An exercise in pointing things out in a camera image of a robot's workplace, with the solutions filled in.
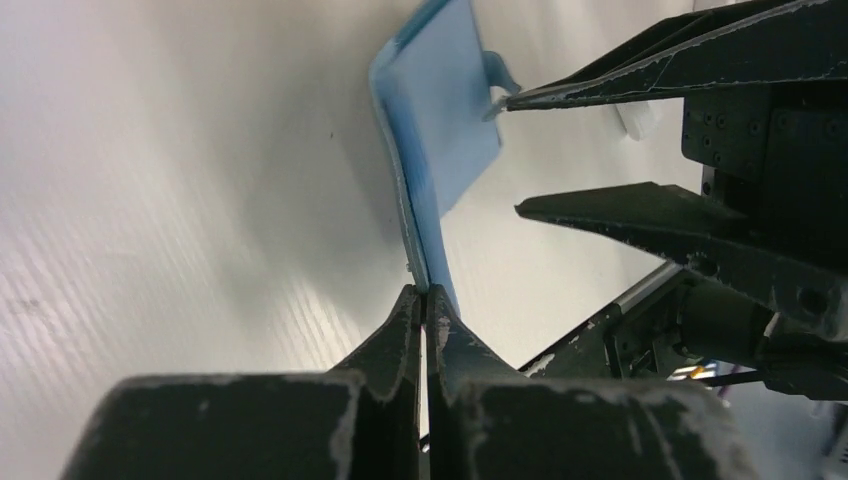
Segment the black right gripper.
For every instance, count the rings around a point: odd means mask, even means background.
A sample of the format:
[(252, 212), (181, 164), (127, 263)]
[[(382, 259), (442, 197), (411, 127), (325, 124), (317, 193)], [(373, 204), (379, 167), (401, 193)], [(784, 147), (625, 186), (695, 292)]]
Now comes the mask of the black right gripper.
[[(847, 335), (844, 1), (746, 1), (666, 18), (509, 111), (684, 97), (682, 153), (709, 200), (645, 182), (528, 198), (529, 220), (671, 261), (798, 322)], [(778, 84), (776, 86), (746, 85)]]

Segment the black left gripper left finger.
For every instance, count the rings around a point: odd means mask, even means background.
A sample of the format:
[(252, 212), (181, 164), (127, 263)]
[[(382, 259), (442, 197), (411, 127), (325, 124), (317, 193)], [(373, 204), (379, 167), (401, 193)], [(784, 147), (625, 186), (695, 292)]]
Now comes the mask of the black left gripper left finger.
[(66, 479), (414, 479), (422, 298), (323, 373), (137, 376), (90, 417)]

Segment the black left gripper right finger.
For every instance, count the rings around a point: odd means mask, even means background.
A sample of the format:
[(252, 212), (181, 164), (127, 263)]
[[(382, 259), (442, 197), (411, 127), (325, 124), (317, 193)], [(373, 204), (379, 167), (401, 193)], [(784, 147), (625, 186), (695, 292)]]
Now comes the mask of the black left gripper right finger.
[(426, 300), (434, 479), (752, 479), (728, 410), (695, 382), (531, 379), (447, 293)]

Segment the blue card holder wallet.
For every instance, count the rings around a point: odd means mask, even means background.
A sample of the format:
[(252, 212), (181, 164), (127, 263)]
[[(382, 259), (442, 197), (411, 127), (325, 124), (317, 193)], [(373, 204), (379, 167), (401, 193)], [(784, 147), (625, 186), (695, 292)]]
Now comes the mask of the blue card holder wallet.
[(522, 88), (484, 49), (469, 1), (423, 2), (378, 51), (368, 81), (414, 283), (455, 300), (441, 219), (501, 151), (492, 89)]

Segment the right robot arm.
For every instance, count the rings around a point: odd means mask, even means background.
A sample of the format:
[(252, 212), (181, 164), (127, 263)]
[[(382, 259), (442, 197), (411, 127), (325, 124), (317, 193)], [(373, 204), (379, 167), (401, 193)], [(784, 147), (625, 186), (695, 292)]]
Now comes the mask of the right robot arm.
[(698, 192), (644, 182), (524, 200), (519, 216), (652, 254), (671, 275), (603, 336), (610, 373), (733, 363), (760, 382), (847, 397), (847, 5), (746, 1), (668, 18), (510, 111), (679, 98)]

